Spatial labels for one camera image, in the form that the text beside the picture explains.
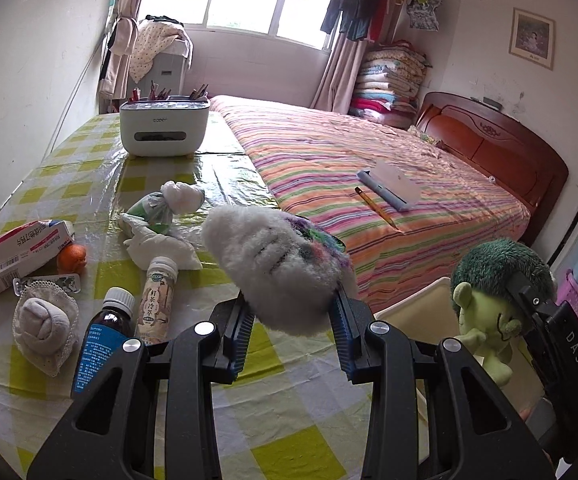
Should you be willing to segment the green plush doll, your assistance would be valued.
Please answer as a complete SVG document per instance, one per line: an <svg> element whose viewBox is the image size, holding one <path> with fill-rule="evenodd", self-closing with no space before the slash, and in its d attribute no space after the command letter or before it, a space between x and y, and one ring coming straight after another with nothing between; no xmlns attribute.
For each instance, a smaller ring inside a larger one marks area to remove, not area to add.
<svg viewBox="0 0 578 480"><path fill-rule="evenodd" d="M460 328L456 338L471 354L481 356L482 367L500 387L513 376L512 340L529 324L507 289L517 273L524 274L542 298L556 298L550 267L534 250L510 238L470 249L451 276L452 306Z"/></svg>

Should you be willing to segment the brown medicine bottle blue label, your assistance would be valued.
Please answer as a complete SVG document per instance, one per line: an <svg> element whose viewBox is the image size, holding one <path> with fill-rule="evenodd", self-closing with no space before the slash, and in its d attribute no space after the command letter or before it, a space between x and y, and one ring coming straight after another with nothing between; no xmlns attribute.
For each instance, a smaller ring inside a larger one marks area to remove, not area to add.
<svg viewBox="0 0 578 480"><path fill-rule="evenodd" d="M101 310L89 322L84 334L71 388L71 398L84 391L106 360L132 338L135 297L122 287L111 287Z"/></svg>

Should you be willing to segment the silver pill blister pack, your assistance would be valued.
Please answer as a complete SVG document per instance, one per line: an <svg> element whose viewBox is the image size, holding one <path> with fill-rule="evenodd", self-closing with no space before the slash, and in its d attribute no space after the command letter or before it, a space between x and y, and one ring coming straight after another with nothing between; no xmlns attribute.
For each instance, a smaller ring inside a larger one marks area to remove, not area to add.
<svg viewBox="0 0 578 480"><path fill-rule="evenodd" d="M76 273L36 275L24 276L24 278L15 278L12 281L12 288L14 294L19 297L25 289L40 284L53 284L54 286L60 287L64 292L70 295L79 294L82 290L82 286L80 286L80 275Z"/></svg>

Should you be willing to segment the red white medicine box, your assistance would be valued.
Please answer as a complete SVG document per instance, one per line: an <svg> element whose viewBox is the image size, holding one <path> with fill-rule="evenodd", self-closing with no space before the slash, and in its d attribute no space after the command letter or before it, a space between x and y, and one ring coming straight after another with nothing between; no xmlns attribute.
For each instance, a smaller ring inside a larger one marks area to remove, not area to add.
<svg viewBox="0 0 578 480"><path fill-rule="evenodd" d="M0 294L15 278L24 278L57 257L75 236L70 221L28 222L0 236Z"/></svg>

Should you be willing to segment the milk tea bottle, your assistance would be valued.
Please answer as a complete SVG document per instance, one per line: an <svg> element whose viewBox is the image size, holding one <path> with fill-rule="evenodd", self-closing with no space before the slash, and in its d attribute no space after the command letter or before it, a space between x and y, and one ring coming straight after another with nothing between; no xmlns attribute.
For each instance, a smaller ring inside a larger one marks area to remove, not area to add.
<svg viewBox="0 0 578 480"><path fill-rule="evenodd" d="M135 330L144 344L167 340L177 275L178 266L171 258L154 258L148 266Z"/></svg>

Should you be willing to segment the orange peel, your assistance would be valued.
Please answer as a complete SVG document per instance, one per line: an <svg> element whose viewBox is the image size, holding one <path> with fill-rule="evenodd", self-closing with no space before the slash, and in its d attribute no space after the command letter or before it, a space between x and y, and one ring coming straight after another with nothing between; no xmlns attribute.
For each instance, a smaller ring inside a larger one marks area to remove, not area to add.
<svg viewBox="0 0 578 480"><path fill-rule="evenodd" d="M86 264L87 249L81 244L68 244L57 255L57 268L62 274L81 274Z"/></svg>

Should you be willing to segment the striped bed cover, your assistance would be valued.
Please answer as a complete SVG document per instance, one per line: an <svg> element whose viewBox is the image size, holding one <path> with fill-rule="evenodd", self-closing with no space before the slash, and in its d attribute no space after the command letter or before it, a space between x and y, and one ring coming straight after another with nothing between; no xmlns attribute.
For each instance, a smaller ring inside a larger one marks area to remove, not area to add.
<svg viewBox="0 0 578 480"><path fill-rule="evenodd" d="M529 224L510 191L418 134L237 96L216 96L211 109L279 208L344 242L374 311L450 275L481 242L519 240Z"/></svg>

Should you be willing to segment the yellow checked tablecloth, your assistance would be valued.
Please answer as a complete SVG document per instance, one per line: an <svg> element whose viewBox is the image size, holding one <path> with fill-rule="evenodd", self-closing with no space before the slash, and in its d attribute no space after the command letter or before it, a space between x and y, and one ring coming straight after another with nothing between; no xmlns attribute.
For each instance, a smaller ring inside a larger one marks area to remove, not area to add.
<svg viewBox="0 0 578 480"><path fill-rule="evenodd" d="M139 294L145 274L129 259L118 215L168 180L196 183L205 206L276 205L283 193L344 241L359 291L374 308L403 292L388 252L365 256L382 220L355 194L356 174L379 159L402 162L419 148L406 132L338 114L239 99L217 99L193 157L129 156L115 115L92 118L35 169L0 214L0 234L35 219L65 219L87 249L80 322L106 291ZM74 366L50 377L16 348L16 296L0 294L0 455L25 474L70 404ZM230 387L215 387L214 410L227 479L356 479L362 469L370 390L349 384L328 335L295 338L254 326L246 366Z"/></svg>

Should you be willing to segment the green white tissue pack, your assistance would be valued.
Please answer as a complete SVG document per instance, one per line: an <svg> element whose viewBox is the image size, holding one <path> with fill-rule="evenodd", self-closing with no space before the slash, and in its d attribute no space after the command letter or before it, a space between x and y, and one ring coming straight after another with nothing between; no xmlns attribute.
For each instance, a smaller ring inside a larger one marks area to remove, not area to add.
<svg viewBox="0 0 578 480"><path fill-rule="evenodd" d="M140 198L121 214L121 225L129 231L144 226L158 234L167 234L173 218L193 214L204 203L205 194L197 185L167 181L159 191Z"/></svg>

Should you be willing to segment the yellow pencil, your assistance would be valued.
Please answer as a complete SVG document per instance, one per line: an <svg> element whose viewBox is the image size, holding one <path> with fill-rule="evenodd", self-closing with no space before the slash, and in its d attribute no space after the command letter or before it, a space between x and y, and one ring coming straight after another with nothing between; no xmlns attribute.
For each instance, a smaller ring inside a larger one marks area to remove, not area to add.
<svg viewBox="0 0 578 480"><path fill-rule="evenodd" d="M365 192L363 192L358 186L355 186L354 191L357 195L359 195L359 197L361 197L361 200L372 211L374 211L375 214L378 214L378 216L382 218L382 220L385 220L389 226L392 226L393 229L397 229L395 222L390 218L389 214L387 214L378 204L376 204L374 200L372 200Z"/></svg>

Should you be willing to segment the stack of folded quilts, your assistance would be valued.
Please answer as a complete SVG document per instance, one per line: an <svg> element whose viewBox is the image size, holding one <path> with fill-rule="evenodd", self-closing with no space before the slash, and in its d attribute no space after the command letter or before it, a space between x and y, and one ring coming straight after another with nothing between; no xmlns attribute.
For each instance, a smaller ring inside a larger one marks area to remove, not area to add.
<svg viewBox="0 0 578 480"><path fill-rule="evenodd" d="M408 129L418 114L418 93L431 67L406 40L369 51L355 80L347 114Z"/></svg>

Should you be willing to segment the pink curtain right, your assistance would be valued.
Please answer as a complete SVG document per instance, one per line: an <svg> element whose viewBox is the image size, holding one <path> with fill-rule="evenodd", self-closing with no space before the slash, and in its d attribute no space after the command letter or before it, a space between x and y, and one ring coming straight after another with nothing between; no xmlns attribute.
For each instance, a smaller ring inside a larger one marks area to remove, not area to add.
<svg viewBox="0 0 578 480"><path fill-rule="evenodd" d="M339 32L310 108L347 114L367 46L366 39L352 41Z"/></svg>

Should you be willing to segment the white appliance with cloth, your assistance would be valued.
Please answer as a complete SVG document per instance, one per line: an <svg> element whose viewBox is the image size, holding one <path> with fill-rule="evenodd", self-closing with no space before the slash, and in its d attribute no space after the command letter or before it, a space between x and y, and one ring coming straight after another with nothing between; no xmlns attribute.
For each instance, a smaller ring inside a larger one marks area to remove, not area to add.
<svg viewBox="0 0 578 480"><path fill-rule="evenodd" d="M182 22L164 15L147 15L140 22L129 57L129 78L142 92L154 82L160 90L181 94L192 62L193 42Z"/></svg>

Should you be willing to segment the pink curtain left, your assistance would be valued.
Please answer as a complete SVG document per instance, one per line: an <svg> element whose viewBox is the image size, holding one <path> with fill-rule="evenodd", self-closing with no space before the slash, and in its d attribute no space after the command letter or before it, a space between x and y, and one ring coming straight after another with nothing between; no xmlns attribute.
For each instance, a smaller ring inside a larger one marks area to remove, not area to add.
<svg viewBox="0 0 578 480"><path fill-rule="evenodd" d="M113 0L98 84L102 112L109 110L114 101L126 97L129 59L137 40L140 3L141 0Z"/></svg>

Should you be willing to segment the framed wall picture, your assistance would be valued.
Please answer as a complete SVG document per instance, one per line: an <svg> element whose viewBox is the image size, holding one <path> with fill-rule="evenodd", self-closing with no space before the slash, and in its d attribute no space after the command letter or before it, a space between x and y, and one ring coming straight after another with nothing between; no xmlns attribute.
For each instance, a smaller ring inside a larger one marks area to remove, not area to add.
<svg viewBox="0 0 578 480"><path fill-rule="evenodd" d="M552 70L555 28L554 20L515 8L510 35L510 54Z"/></svg>

